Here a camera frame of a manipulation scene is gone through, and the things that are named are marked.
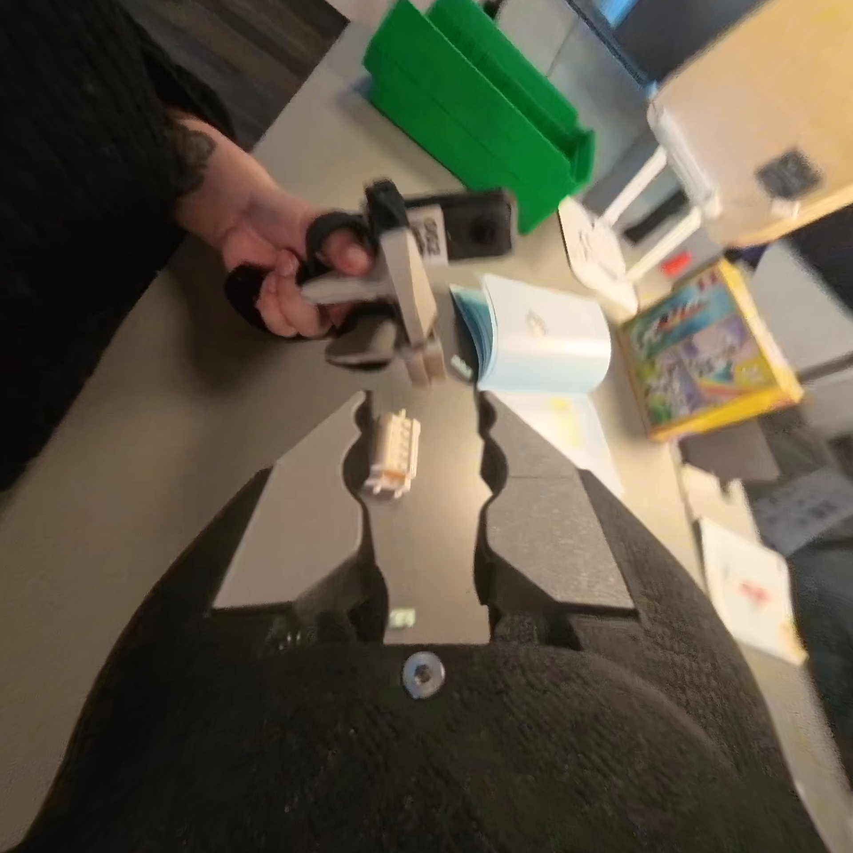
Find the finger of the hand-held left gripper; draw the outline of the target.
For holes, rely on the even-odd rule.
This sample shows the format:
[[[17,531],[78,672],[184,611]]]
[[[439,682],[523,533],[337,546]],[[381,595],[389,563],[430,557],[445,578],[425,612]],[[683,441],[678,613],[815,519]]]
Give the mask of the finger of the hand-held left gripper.
[[[384,232],[379,248],[402,319],[403,361],[412,384],[427,387],[432,383],[427,350],[433,340],[435,299],[426,268],[408,227]]]
[[[421,307],[421,373],[423,383],[434,383],[445,378],[442,341],[436,331],[438,306],[432,293],[425,293]]]

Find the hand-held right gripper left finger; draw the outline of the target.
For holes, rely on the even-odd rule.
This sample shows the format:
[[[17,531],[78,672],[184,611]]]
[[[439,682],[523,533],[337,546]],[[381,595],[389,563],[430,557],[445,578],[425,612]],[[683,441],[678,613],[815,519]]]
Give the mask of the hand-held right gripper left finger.
[[[346,611],[375,600],[379,619],[387,619],[387,582],[357,493],[366,477],[371,397],[356,391],[272,465],[211,603],[215,611]]]

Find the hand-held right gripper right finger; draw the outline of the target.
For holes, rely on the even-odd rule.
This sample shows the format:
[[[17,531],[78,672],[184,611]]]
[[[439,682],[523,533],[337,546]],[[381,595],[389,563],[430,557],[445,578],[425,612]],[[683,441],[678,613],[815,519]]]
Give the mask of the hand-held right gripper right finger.
[[[634,601],[582,472],[505,403],[477,394],[480,476],[474,581],[494,615],[634,617]]]

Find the white lego assembly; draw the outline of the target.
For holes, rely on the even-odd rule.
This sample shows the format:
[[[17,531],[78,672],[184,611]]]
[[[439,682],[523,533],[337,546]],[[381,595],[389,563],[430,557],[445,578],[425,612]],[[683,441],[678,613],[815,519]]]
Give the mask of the white lego assembly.
[[[407,410],[379,415],[372,425],[362,494],[387,500],[407,495],[417,475],[420,438],[421,421]]]

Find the person's left forearm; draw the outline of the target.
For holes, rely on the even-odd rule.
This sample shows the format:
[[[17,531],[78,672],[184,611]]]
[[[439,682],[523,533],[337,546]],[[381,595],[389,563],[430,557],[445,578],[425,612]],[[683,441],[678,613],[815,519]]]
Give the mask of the person's left forearm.
[[[176,221],[219,247],[268,186],[267,178],[252,156],[207,122],[175,109],[168,116],[176,153]]]

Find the colourful lego box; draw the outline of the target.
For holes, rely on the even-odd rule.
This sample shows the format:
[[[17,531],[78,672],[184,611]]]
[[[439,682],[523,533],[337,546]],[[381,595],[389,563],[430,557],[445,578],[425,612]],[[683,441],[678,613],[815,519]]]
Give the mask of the colourful lego box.
[[[805,395],[744,276],[726,259],[639,311],[618,339],[653,441],[714,432]]]

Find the person's left hand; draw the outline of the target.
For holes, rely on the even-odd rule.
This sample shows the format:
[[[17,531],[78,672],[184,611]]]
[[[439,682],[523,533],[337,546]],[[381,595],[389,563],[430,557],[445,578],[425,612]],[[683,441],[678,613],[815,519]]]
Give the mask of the person's left hand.
[[[319,339],[346,314],[308,302],[298,283],[307,235],[322,213],[271,186],[252,192],[217,237],[226,294],[253,325],[283,338]]]

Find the pale paper sheet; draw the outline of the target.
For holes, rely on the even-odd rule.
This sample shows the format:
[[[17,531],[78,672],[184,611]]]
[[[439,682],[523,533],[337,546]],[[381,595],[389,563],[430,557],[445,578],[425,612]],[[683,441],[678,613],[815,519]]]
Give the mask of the pale paper sheet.
[[[576,467],[595,475],[613,495],[625,496],[601,419],[588,396],[522,392],[502,400]]]

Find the light blue instruction booklet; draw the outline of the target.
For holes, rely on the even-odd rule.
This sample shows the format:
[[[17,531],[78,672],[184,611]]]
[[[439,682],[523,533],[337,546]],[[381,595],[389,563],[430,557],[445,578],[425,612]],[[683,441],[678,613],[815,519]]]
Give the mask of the light blue instruction booklet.
[[[482,391],[582,395],[604,380],[612,337],[600,304],[573,293],[483,274],[450,285],[474,344]]]

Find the green plastic bin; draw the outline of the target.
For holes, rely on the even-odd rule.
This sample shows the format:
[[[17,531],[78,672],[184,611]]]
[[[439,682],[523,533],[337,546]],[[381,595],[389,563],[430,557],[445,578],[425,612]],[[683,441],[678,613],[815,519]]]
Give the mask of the green plastic bin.
[[[594,131],[475,2],[393,3],[363,67],[371,104],[464,187],[514,196],[520,233],[590,183]]]

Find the white desk stand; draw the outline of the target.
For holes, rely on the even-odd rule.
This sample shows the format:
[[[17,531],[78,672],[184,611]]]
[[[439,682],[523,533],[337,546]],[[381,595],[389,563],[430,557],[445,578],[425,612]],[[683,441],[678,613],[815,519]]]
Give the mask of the white desk stand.
[[[722,214],[719,187],[700,165],[686,132],[665,108],[651,104],[646,119],[656,148],[601,214],[566,198],[558,209],[572,274],[598,297],[633,316],[639,309],[637,283],[706,221]],[[630,205],[664,170],[671,170],[687,196],[687,212],[632,264],[624,255],[616,225]]]

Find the white paper with red print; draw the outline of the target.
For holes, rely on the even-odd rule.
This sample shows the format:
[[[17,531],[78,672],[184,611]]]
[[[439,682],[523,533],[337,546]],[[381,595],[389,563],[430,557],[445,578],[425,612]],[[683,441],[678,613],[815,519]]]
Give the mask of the white paper with red print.
[[[707,592],[740,644],[792,666],[807,660],[797,632],[787,563],[780,554],[716,521],[698,519]]]

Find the printed cardboard box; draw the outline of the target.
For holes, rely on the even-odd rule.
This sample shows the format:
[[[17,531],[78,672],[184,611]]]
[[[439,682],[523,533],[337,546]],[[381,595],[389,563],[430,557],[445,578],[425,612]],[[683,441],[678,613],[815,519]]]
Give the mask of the printed cardboard box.
[[[752,513],[763,541],[788,557],[851,521],[851,479],[834,468],[817,469],[759,498]]]

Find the black square tag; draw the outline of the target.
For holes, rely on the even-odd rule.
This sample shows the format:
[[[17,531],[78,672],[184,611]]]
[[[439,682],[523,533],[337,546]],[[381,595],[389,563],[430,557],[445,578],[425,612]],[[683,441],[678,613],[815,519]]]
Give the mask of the black square tag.
[[[801,199],[824,182],[822,171],[799,148],[762,165],[755,177],[770,198],[785,200]]]

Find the person's black clothing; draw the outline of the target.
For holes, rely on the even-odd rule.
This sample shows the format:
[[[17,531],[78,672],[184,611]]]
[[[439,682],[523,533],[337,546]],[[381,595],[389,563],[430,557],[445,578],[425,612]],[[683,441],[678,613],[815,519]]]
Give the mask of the person's black clothing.
[[[49,441],[183,238],[167,109],[214,90],[117,2],[1,3],[1,484]]]

